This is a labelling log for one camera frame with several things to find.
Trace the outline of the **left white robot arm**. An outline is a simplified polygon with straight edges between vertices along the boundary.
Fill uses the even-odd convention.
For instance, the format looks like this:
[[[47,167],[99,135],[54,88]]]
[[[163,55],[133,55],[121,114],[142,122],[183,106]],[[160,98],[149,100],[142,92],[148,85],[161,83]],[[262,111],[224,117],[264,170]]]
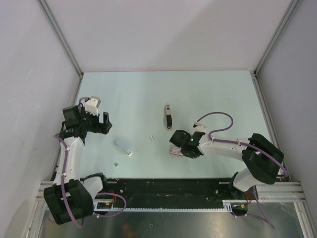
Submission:
[[[62,110],[64,121],[55,138],[60,142],[59,166],[53,184],[44,190],[44,199],[58,224],[76,223],[91,216],[93,200],[109,194],[109,185],[103,173],[80,177],[81,155],[89,132],[108,134],[112,127],[107,112],[100,114],[86,110],[82,104]]]

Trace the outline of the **red white staples box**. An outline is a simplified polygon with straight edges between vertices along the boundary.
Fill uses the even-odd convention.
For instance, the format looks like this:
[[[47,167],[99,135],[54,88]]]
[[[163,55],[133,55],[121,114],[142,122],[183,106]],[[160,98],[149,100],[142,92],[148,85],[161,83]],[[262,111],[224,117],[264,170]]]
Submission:
[[[183,157],[183,154],[181,153],[181,149],[175,146],[171,146],[170,154]]]

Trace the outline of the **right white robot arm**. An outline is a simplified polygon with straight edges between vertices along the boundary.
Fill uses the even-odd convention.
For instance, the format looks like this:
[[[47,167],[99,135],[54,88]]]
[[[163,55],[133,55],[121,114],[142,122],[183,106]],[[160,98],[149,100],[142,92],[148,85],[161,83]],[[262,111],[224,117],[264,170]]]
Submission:
[[[284,154],[257,133],[250,138],[229,140],[212,137],[203,131],[190,134],[176,130],[169,142],[180,148],[187,158],[219,155],[244,162],[246,168],[236,172],[228,185],[229,195],[234,199],[240,199],[255,185],[275,184],[284,160]]]

